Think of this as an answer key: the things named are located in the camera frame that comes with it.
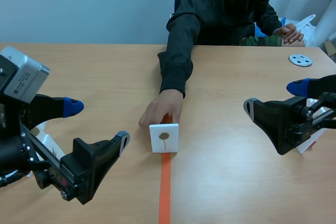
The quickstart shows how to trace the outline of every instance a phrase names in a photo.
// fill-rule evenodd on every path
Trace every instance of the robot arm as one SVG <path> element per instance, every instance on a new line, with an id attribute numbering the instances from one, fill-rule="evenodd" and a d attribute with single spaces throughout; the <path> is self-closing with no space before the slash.
<path id="1" fill-rule="evenodd" d="M 308 140 L 322 128 L 336 129 L 336 75 L 321 79 L 304 79 L 288 84 L 295 95 L 286 101 L 261 102 L 256 98 L 244 102 L 244 110 L 270 138 L 280 155 Z M 311 107 L 307 98 L 319 99 Z M 313 114 L 321 107 L 330 108 L 317 118 Z"/>
<path id="2" fill-rule="evenodd" d="M 76 115 L 83 104 L 36 94 L 48 74 L 47 67 L 14 48 L 0 52 L 0 174 L 18 170 L 24 175 L 32 170 L 41 189 L 54 185 L 64 200 L 77 198 L 85 204 L 93 198 L 130 136 L 119 132 L 111 140 L 93 144 L 76 138 L 71 153 L 61 159 L 55 157 L 31 130 L 47 120 Z"/>

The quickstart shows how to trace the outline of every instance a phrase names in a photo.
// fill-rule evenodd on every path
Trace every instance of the screw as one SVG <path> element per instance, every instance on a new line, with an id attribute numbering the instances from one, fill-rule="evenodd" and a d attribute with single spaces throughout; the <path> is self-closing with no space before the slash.
<path id="1" fill-rule="evenodd" d="M 311 110 L 309 110 L 309 111 L 307 112 L 307 114 L 306 114 L 306 116 L 307 116 L 307 120 L 308 120 L 308 121 L 312 120 L 312 119 L 313 119 L 313 115 L 314 115 L 314 113 L 313 113 Z"/>
<path id="2" fill-rule="evenodd" d="M 68 199 L 68 195 L 67 195 L 67 193 L 66 193 L 64 190 L 61 191 L 61 196 L 62 196 L 62 198 L 63 198 L 64 200 L 67 200 L 67 199 Z"/>

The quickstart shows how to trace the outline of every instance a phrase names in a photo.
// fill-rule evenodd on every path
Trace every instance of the black jacket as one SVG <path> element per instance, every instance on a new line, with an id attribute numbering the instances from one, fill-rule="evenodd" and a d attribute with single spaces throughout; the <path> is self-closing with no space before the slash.
<path id="1" fill-rule="evenodd" d="M 166 52 L 158 54 L 161 91 L 177 89 L 185 95 L 185 82 L 193 71 L 191 51 L 197 45 L 236 45 L 261 31 L 272 35 L 281 27 L 269 0 L 181 0 L 168 21 L 170 32 Z"/>

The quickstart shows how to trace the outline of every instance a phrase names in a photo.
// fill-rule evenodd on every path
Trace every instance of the hand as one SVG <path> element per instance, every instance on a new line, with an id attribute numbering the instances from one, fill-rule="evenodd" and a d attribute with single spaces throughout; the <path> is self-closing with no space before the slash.
<path id="1" fill-rule="evenodd" d="M 287 44 L 290 43 L 292 44 L 293 42 L 295 42 L 296 40 L 298 41 L 302 41 L 304 34 L 299 33 L 298 31 L 296 31 L 296 26 L 291 24 L 287 24 L 281 28 L 279 28 L 275 34 L 277 35 L 282 35 L 283 37 L 283 43 Z"/>
<path id="2" fill-rule="evenodd" d="M 179 123 L 183 106 L 183 94 L 176 89 L 167 89 L 154 99 L 147 107 L 139 121 L 139 126 L 148 129 L 151 124 L 160 124 L 169 114 L 172 123 Z"/>

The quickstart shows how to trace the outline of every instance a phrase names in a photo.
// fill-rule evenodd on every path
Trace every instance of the sleeve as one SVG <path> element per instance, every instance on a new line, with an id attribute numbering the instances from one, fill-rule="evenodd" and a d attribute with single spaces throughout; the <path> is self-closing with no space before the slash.
<path id="1" fill-rule="evenodd" d="M 273 7 L 269 4 L 270 0 L 256 0 L 255 21 L 261 31 L 267 36 L 273 35 L 273 31 L 282 26 Z"/>
<path id="2" fill-rule="evenodd" d="M 173 18 L 168 21 L 167 49 L 158 54 L 162 83 L 160 93 L 166 89 L 177 89 L 185 96 L 185 83 L 193 71 L 191 52 L 201 29 L 198 6 L 204 0 L 181 0 Z"/>
<path id="3" fill-rule="evenodd" d="M 166 52 L 158 54 L 162 83 L 160 93 L 177 89 L 185 96 L 185 83 L 193 71 L 191 52 L 200 30 L 200 20 L 193 14 L 183 14 L 171 23 Z"/>

